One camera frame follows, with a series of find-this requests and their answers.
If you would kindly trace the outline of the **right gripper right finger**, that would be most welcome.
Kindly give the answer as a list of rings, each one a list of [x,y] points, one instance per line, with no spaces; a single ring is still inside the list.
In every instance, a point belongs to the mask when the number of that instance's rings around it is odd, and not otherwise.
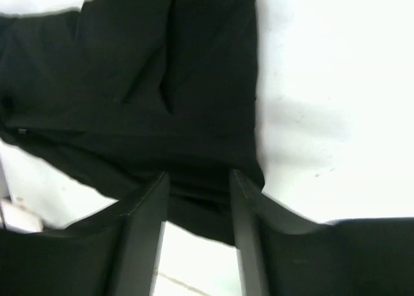
[[[318,224],[230,174],[245,295],[412,295],[413,219]]]

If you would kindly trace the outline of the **black trousers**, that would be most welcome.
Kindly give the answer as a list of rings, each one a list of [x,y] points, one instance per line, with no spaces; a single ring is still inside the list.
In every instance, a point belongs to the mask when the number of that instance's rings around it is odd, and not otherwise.
[[[1,138],[121,199],[159,172],[168,220],[234,245],[256,156],[256,0],[87,0],[1,15]]]

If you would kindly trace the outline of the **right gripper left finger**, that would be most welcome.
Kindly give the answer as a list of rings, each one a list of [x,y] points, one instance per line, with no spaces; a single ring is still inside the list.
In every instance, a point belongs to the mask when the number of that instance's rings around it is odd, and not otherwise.
[[[65,229],[1,231],[2,295],[149,295],[169,176]]]

